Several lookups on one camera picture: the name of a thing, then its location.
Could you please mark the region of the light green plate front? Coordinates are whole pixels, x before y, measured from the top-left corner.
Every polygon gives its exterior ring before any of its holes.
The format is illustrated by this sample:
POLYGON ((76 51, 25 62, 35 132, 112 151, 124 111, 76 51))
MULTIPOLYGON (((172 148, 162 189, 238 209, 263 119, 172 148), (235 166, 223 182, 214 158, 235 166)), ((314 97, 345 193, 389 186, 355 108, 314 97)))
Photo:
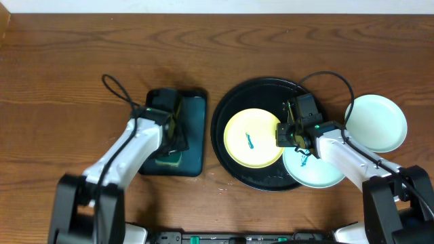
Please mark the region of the light green plate front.
POLYGON ((360 96, 345 111, 346 128, 360 144, 376 153, 400 147, 408 132, 403 111, 392 100, 374 94, 360 96))

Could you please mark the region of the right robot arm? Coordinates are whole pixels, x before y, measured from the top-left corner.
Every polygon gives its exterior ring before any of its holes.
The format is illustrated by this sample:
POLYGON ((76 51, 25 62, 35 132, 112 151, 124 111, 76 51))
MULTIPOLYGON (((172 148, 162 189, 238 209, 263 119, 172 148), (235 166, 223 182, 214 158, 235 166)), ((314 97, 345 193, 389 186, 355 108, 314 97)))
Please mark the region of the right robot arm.
POLYGON ((309 127, 278 123, 275 137, 278 146, 308 150, 358 187, 368 243, 433 242, 433 187, 423 168, 383 159, 335 121, 309 127))

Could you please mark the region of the yellow plate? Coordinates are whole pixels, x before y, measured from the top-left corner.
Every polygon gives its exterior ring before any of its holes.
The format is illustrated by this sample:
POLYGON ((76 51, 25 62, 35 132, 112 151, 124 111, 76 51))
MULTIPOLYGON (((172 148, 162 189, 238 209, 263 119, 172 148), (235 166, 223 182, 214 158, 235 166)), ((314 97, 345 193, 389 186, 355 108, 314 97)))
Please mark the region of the yellow plate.
POLYGON ((276 162, 283 154, 275 132, 280 120, 259 108, 242 110, 229 119, 224 128, 224 147, 238 164, 260 169, 276 162))

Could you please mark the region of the light green plate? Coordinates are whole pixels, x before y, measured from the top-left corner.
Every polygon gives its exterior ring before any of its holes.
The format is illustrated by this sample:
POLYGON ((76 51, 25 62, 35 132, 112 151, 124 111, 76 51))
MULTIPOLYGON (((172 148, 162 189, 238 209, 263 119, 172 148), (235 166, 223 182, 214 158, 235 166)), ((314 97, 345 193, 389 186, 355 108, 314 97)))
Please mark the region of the light green plate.
POLYGON ((360 96, 345 111, 346 128, 360 144, 376 153, 400 147, 408 132, 403 111, 392 100, 374 94, 360 96))
POLYGON ((333 165, 313 155, 309 150, 295 151, 287 147, 283 151, 283 164, 293 179, 311 188, 328 188, 345 179, 344 174, 333 165))

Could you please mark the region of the green yellow sponge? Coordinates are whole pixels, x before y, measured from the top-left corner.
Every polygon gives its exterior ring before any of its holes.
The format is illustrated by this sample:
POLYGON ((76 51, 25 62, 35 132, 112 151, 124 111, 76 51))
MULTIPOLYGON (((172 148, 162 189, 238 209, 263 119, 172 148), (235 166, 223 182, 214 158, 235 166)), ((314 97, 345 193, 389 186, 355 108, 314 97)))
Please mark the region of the green yellow sponge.
POLYGON ((181 152, 173 152, 166 157, 159 157, 155 159, 156 164, 170 166, 170 167, 178 167, 182 158, 181 152))

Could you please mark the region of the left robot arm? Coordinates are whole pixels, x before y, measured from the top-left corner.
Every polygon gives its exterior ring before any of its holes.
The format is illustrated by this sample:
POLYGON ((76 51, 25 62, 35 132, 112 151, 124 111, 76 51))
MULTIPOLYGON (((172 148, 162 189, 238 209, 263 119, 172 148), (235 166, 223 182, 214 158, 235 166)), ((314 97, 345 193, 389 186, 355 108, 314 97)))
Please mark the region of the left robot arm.
POLYGON ((106 154, 56 187, 49 243, 145 243, 145 228, 125 221, 125 191, 155 157, 188 149, 181 108, 141 106, 106 154))

